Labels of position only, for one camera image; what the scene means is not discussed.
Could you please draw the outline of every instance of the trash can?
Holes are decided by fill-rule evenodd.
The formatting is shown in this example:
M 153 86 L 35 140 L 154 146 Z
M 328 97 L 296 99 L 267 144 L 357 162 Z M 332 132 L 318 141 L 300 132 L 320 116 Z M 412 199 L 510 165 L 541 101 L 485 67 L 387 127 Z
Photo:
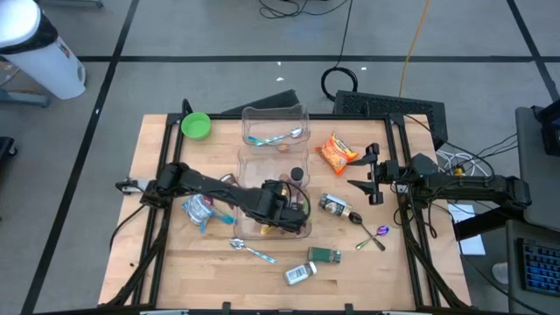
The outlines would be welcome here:
M 86 90 L 86 68 L 33 0 L 0 0 L 0 55 L 61 100 Z

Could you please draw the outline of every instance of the wooden table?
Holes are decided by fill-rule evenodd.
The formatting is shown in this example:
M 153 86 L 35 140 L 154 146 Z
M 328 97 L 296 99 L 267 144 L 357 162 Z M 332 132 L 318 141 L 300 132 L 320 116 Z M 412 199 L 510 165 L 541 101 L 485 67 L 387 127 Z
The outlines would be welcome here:
M 417 117 L 427 124 L 425 116 Z M 136 145 L 130 176 L 133 179 L 153 179 L 165 129 L 165 115 L 146 115 Z M 184 141 L 181 160 L 193 169 L 219 178 L 237 172 L 237 151 L 244 145 L 241 121 L 213 122 L 212 135 L 204 141 Z M 436 158 L 430 134 L 419 124 L 407 119 L 406 130 L 412 155 L 422 152 Z M 324 143 L 335 131 L 351 148 L 363 154 L 365 147 L 377 142 L 380 160 L 389 159 L 389 149 L 383 122 L 378 121 L 311 121 L 309 167 L 311 181 L 307 186 L 312 209 L 313 230 L 301 240 L 248 241 L 248 245 L 278 260 L 271 264 L 248 251 L 235 251 L 228 242 L 232 226 L 209 224 L 201 234 L 187 218 L 181 205 L 173 203 L 164 267 L 157 301 L 158 308 L 220 309 L 224 301 L 235 309 L 299 309 L 341 310 L 352 303 L 356 310 L 413 310 L 415 308 L 410 274 L 403 243 L 403 232 L 393 222 L 398 208 L 396 196 L 388 185 L 381 185 L 385 202 L 370 206 L 362 191 L 349 185 L 347 179 L 366 180 L 368 166 L 347 167 L 337 177 L 313 148 Z M 398 130 L 394 128 L 395 138 Z M 400 142 L 399 160 L 403 161 Z M 173 143 L 170 147 L 171 160 Z M 363 250 L 355 245 L 367 236 L 359 226 L 324 212 L 315 206 L 321 193 L 331 193 L 354 205 L 368 229 L 390 225 L 390 232 L 381 238 L 385 252 L 372 243 Z M 123 198 L 120 221 L 138 208 L 140 195 Z M 107 273 L 101 288 L 100 303 L 110 300 L 128 280 L 138 257 L 144 237 L 147 211 L 128 223 L 115 238 Z M 435 267 L 465 303 L 470 304 L 465 275 L 448 213 L 432 211 L 438 238 L 430 236 L 431 256 Z M 286 270 L 306 262 L 310 246 L 342 250 L 341 264 L 318 262 L 318 274 L 295 286 L 283 279 Z M 419 274 L 423 285 L 424 303 L 429 304 L 423 268 Z M 144 288 L 150 288 L 152 271 L 146 272 Z M 147 301 L 144 290 L 143 301 Z

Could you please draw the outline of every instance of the spoon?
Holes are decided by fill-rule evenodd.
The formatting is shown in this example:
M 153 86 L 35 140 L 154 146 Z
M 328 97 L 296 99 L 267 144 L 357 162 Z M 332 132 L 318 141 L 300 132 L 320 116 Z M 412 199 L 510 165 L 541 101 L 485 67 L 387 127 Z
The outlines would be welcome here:
M 365 230 L 365 231 L 367 232 L 367 234 L 369 235 L 369 238 L 372 239 L 372 240 L 374 241 L 375 245 L 377 245 L 377 247 L 379 248 L 379 250 L 380 250 L 380 251 L 385 251 L 385 246 L 384 246 L 380 241 L 378 241 L 378 240 L 375 238 L 375 235 L 371 234 L 371 232 L 368 231 L 368 229 L 366 228 L 366 226 L 364 226 L 364 224 L 362 223 L 361 215 L 359 215 L 359 214 L 356 213 L 356 212 L 351 212 L 351 213 L 348 215 L 348 219 L 350 219 L 350 221 L 351 221 L 353 224 L 360 224 L 361 227 L 364 228 L 364 230 Z
M 229 240 L 229 245 L 231 245 L 231 247 L 233 247 L 234 249 L 247 249 L 251 253 L 261 257 L 262 259 L 270 263 L 278 263 L 276 259 L 269 257 L 261 252 L 258 252 L 252 248 L 248 248 L 247 246 L 245 246 L 245 241 L 242 239 L 238 239 L 237 237 L 234 237 L 233 239 Z
M 377 233 L 375 233 L 375 236 L 385 236 L 387 235 L 387 233 L 389 232 L 389 227 L 388 226 L 380 226 L 377 228 Z M 356 245 L 356 249 L 360 250 L 361 248 L 363 248 L 364 246 L 366 246 L 366 244 L 369 243 L 369 241 L 371 241 L 372 238 L 368 238 L 367 240 L 361 242 L 360 244 Z
M 287 136 L 290 136 L 290 137 L 295 139 L 297 137 L 300 137 L 303 134 L 304 134 L 304 129 L 301 128 L 301 127 L 296 127 L 296 128 L 293 128 L 292 130 L 290 130 L 290 133 L 285 134 L 285 135 L 272 136 L 272 137 L 266 138 L 264 140 L 259 140 L 259 139 L 255 138 L 254 136 L 248 136 L 247 139 L 249 141 L 254 142 L 256 146 L 261 146 L 263 144 L 269 144 L 269 143 L 276 142 L 278 140 L 282 140 Z

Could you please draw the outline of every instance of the computer keyboard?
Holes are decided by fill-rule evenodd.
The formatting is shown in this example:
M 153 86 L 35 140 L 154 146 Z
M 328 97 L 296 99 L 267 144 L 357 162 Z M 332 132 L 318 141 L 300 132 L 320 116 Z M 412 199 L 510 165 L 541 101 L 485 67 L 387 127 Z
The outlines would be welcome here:
M 517 241 L 521 287 L 560 297 L 560 244 L 522 238 Z

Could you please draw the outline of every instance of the paper sheet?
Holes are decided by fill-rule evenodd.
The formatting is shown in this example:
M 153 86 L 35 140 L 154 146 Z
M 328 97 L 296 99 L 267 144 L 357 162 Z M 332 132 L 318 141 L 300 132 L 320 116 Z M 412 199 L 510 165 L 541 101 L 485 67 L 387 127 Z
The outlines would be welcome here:
M 474 208 L 471 205 L 459 205 L 450 203 L 448 204 L 448 207 L 455 223 L 472 218 L 474 216 Z M 483 256 L 487 254 L 487 252 L 484 250 L 484 244 L 482 243 L 482 237 L 480 235 L 476 235 L 469 239 L 461 241 L 461 248 L 463 249 L 463 254 L 465 255 Z

